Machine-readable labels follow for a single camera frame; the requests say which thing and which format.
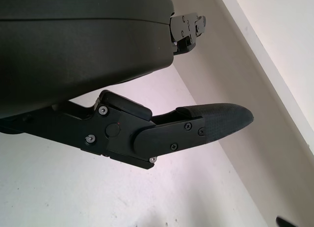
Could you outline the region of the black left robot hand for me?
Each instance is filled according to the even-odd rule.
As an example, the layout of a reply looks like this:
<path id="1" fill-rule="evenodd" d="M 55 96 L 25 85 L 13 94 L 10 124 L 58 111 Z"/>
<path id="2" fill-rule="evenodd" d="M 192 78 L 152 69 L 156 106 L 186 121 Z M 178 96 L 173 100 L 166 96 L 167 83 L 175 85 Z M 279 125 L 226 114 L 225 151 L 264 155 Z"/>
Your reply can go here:
<path id="1" fill-rule="evenodd" d="M 245 128 L 254 117 L 240 105 L 155 116 L 106 90 L 170 66 L 205 27 L 171 0 L 0 0 L 0 131 L 150 169 Z"/>

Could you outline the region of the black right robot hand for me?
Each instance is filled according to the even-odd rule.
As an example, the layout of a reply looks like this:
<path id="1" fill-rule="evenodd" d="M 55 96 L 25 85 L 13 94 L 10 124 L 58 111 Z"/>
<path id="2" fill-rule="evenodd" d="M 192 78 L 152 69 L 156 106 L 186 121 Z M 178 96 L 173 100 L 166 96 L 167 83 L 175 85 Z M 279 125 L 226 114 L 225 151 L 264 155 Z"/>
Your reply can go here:
<path id="1" fill-rule="evenodd" d="M 281 217 L 277 217 L 276 218 L 276 224 L 278 225 L 278 227 L 296 227 L 296 225 L 294 225 L 293 223 L 281 218 Z"/>

